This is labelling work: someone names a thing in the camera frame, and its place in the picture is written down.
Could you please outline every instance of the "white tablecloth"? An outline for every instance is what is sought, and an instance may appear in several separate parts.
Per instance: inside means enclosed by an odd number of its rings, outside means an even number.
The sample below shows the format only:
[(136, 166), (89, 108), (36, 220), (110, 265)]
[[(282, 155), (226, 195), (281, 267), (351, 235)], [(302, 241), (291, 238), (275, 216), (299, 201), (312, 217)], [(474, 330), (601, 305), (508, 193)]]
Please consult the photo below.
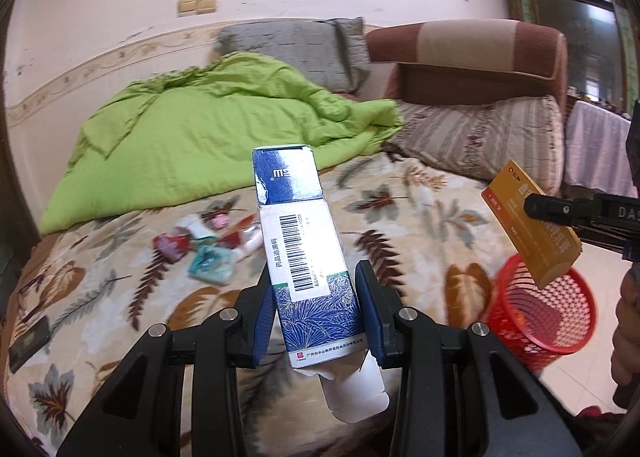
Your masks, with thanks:
[(566, 126), (564, 182), (614, 195), (638, 197), (626, 157), (630, 122), (578, 101)]

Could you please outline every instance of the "orange medicine box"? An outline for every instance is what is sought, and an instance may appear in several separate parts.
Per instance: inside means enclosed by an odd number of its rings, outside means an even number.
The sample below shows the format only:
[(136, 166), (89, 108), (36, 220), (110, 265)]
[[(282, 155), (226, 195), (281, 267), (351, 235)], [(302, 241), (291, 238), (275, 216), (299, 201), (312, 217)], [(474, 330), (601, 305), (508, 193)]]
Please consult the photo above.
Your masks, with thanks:
[(539, 289), (565, 275), (582, 253), (573, 228), (532, 219), (524, 211), (531, 193), (545, 195), (515, 161), (495, 176), (482, 198), (494, 213)]

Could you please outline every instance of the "barcode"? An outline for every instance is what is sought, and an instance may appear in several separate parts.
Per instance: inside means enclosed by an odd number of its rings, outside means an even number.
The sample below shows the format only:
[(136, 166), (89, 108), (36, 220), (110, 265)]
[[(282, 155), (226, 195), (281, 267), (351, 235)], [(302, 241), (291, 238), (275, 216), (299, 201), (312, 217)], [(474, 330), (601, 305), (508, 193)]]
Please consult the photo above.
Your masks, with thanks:
[(305, 252), (302, 249), (302, 235), (298, 226), (298, 216), (281, 216), (280, 229), (282, 230), (287, 262), (289, 262), (289, 272), (293, 280), (293, 290), (299, 292), (313, 289), (318, 285), (318, 279), (309, 270)]

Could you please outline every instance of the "box lid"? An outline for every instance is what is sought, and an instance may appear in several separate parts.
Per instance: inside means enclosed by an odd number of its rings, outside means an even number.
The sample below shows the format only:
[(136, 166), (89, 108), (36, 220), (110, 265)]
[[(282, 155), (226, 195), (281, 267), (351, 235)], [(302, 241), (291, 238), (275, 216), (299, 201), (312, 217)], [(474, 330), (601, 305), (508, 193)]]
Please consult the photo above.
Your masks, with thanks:
[(253, 161), (260, 206), (322, 198), (318, 169), (310, 147), (254, 148)]

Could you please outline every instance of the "sofa armrest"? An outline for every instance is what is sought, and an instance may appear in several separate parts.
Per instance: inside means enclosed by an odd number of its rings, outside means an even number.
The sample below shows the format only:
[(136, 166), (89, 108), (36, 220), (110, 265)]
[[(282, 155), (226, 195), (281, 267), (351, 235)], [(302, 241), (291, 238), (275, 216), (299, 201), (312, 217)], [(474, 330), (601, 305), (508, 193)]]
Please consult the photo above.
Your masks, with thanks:
[(516, 20), (440, 20), (370, 31), (367, 47), (372, 61), (401, 64), (402, 98), (412, 103), (552, 95), (561, 109), (565, 105), (566, 40), (553, 28)]
[(400, 96), (400, 69), (396, 62), (372, 62), (369, 64), (369, 77), (355, 92), (360, 102), (398, 100)]

